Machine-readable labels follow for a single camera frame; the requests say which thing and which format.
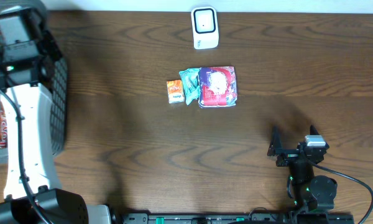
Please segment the red brown snack bar wrapper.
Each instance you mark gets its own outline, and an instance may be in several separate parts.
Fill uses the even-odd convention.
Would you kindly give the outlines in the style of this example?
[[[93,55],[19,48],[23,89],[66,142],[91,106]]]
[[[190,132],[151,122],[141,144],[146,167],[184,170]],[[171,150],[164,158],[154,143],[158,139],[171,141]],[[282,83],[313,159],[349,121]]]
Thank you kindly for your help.
[[[7,148],[7,120],[4,107],[1,103],[0,110],[0,150]]]

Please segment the purple red sanitary pad pack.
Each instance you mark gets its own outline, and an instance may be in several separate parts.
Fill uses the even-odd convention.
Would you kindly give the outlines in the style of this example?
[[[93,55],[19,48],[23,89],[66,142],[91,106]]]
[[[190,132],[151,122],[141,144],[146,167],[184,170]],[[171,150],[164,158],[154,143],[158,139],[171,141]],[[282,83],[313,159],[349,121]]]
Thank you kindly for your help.
[[[199,71],[200,108],[226,108],[236,105],[237,81],[233,66],[201,67]]]

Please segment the teal green wipes packet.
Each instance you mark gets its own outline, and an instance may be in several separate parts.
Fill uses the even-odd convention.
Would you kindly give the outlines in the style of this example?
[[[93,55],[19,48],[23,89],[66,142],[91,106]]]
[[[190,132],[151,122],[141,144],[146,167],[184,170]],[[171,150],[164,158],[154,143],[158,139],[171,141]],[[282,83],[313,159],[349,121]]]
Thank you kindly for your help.
[[[200,97],[199,71],[199,68],[188,68],[179,72],[187,105]]]

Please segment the orange tissue pack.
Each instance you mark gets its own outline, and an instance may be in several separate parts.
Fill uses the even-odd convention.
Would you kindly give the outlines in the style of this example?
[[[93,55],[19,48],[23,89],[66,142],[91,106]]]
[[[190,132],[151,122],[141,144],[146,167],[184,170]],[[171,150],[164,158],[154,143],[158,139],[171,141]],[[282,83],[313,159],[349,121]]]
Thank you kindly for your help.
[[[182,103],[185,101],[183,85],[181,80],[167,81],[168,102]]]

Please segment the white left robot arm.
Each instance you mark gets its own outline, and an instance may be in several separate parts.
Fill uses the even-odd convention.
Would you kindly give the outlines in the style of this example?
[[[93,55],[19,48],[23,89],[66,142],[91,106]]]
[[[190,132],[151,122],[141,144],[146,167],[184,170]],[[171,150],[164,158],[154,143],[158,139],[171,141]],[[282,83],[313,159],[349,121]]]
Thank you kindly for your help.
[[[62,189],[54,158],[65,144],[68,67],[35,6],[0,8],[0,99],[7,180],[0,223],[110,223],[107,205]]]

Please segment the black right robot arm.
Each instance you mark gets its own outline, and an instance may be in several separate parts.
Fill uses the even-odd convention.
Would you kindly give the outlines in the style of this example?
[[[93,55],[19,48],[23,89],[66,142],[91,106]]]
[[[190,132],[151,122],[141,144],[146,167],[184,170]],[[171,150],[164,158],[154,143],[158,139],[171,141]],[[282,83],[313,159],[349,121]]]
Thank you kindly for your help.
[[[325,175],[315,175],[313,167],[319,164],[328,143],[310,127],[309,135],[293,149],[282,146],[280,133],[273,128],[269,144],[268,156],[276,157],[276,166],[288,167],[290,175],[287,180],[288,196],[295,201],[295,208],[284,215],[279,215],[278,222],[284,223],[353,223],[352,215],[346,213],[330,213],[334,208],[337,194],[337,182]]]

